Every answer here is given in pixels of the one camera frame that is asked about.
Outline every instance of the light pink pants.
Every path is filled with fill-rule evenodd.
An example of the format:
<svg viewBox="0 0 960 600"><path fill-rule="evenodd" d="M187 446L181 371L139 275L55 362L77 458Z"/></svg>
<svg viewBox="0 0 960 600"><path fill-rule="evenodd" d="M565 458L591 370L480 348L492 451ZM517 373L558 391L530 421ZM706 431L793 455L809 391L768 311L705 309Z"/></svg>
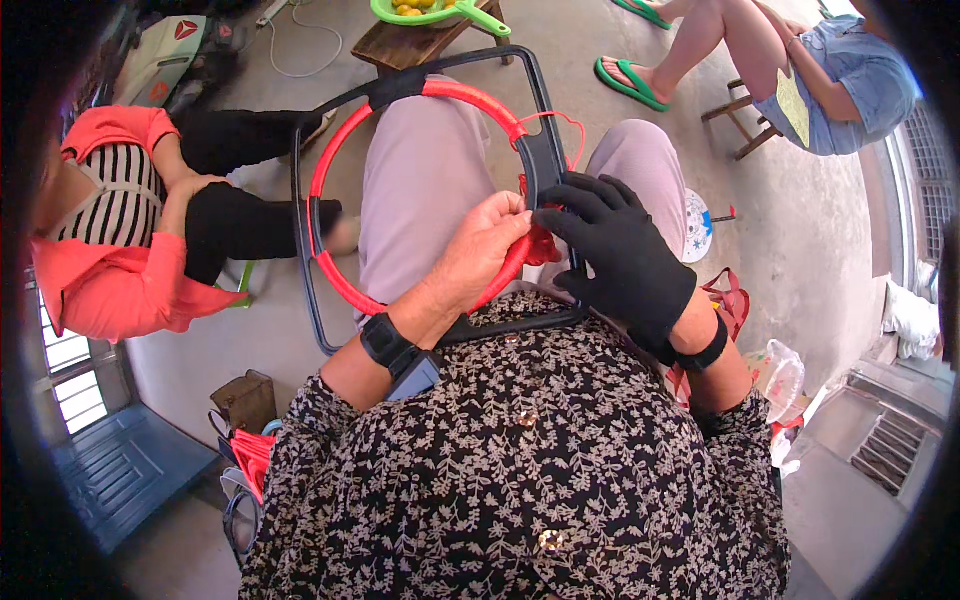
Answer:
<svg viewBox="0 0 960 600"><path fill-rule="evenodd" d="M468 104L414 97L386 110L367 153L360 215L360 288L371 298L389 304L423 279L464 216L496 191L489 145L483 116ZM587 173L629 185L670 250L683 254L684 175L663 130L620 123L600 141Z"/></svg>

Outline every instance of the green stool leg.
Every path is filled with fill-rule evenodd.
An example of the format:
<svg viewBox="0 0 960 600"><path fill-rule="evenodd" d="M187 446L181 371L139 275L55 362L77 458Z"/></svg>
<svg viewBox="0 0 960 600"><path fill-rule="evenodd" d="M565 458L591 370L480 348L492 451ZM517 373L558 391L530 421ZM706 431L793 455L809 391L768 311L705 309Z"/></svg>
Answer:
<svg viewBox="0 0 960 600"><path fill-rule="evenodd" d="M243 274L240 276L240 284L237 286L237 293L243 294L250 287L250 278L253 275L254 265L256 265L255 260L247 261L247 266L244 267ZM219 288L221 290L224 289L220 287L219 283L215 284L214 287ZM233 304L228 306L228 308L250 308L251 304L253 304L253 300L250 296L247 296L242 300L238 300L234 302Z"/></svg>

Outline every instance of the gloved hand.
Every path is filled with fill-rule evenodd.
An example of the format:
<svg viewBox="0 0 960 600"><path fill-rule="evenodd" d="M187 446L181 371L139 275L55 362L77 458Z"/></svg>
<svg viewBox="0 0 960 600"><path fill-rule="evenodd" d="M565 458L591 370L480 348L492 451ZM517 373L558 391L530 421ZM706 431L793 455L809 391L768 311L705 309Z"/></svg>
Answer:
<svg viewBox="0 0 960 600"><path fill-rule="evenodd" d="M624 322L630 337L663 362L673 364L668 341L697 286L697 276L667 247L633 190L602 175L567 173L564 185L544 190L534 222L549 229L587 260L594 279L567 271L554 283L573 298Z"/></svg>

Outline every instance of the striped shirt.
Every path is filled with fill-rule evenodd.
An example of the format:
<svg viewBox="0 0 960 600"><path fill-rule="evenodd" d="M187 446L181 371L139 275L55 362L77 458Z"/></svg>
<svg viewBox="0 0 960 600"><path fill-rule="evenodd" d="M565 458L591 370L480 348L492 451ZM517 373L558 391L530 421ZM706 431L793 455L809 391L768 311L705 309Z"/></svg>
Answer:
<svg viewBox="0 0 960 600"><path fill-rule="evenodd" d="M106 144L81 163L75 158L67 162L78 166L97 190L53 228L49 239L150 248L166 191L147 152L133 144Z"/></svg>

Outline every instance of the black device on wrist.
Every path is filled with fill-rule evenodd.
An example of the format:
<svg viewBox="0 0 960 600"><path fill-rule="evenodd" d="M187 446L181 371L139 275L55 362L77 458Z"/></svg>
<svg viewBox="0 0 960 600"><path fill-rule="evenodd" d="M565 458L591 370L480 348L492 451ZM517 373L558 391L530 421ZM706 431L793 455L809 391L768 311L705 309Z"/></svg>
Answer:
<svg viewBox="0 0 960 600"><path fill-rule="evenodd" d="M724 348L727 347L727 324L724 323L720 313L716 311L713 312L715 312L717 316L717 333L713 336L713 341L710 342L709 346L704 348L704 351L699 354L677 354L677 364L680 365L684 371L700 372L706 369L720 358L720 354L723 354Z"/></svg>
<svg viewBox="0 0 960 600"><path fill-rule="evenodd" d="M367 321L360 333L360 344L373 362L390 371L394 381L400 379L420 354L419 348L400 335L385 312Z"/></svg>

